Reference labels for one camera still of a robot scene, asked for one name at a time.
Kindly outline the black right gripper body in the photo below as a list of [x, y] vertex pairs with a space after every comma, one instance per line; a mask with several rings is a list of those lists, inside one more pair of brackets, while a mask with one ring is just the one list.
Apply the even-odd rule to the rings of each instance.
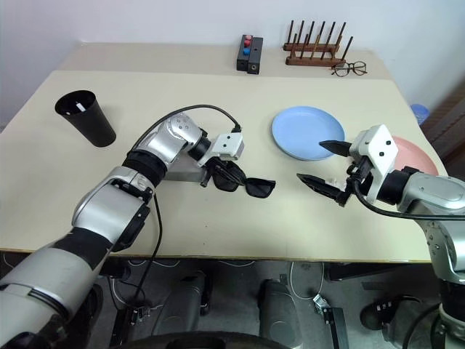
[[347, 170], [349, 177], [346, 179], [346, 188], [336, 197], [336, 203], [339, 206], [344, 207], [351, 195], [355, 195], [365, 207], [369, 208], [371, 206], [362, 194], [360, 186], [369, 176], [372, 168], [371, 160], [367, 156], [361, 156], [358, 162], [353, 163], [349, 167]]

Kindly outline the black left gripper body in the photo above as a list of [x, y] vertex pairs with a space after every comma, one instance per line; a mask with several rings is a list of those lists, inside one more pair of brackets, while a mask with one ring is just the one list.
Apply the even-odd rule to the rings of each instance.
[[216, 188], [234, 188], [235, 182], [227, 176], [226, 163], [216, 157], [209, 159], [203, 168], [206, 170], [201, 186], [206, 188], [210, 180], [213, 180]]

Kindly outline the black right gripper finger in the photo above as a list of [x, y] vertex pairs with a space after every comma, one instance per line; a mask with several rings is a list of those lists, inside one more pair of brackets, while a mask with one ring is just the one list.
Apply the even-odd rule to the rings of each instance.
[[349, 157], [351, 143], [340, 140], [325, 140], [319, 142], [319, 145], [333, 154], [343, 157]]
[[344, 197], [344, 191], [339, 188], [328, 184], [324, 179], [310, 175], [310, 174], [297, 174], [296, 175], [308, 188], [314, 192], [319, 193], [334, 201], [340, 201]]

